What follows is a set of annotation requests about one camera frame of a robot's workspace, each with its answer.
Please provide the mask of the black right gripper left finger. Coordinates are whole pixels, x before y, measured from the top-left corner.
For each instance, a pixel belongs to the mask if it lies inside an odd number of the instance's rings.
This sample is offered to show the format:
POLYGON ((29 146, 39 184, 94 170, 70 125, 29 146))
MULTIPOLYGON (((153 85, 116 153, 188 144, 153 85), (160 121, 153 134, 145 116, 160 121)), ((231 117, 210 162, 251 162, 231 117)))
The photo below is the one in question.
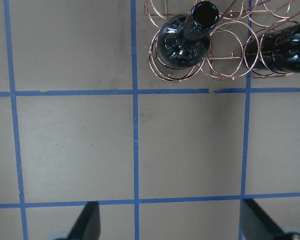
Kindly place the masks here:
POLYGON ((98 240, 100 238, 100 208, 98 201, 89 201, 84 206, 67 240, 98 240))

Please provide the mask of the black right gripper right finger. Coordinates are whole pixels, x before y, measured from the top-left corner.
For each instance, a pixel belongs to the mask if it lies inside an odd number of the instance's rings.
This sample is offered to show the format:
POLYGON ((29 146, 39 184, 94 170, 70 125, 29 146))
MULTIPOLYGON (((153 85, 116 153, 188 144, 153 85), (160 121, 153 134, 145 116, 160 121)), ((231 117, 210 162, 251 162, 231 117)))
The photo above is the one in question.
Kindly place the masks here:
POLYGON ((276 222, 251 198, 240 201, 240 229, 246 240, 289 240, 276 222))

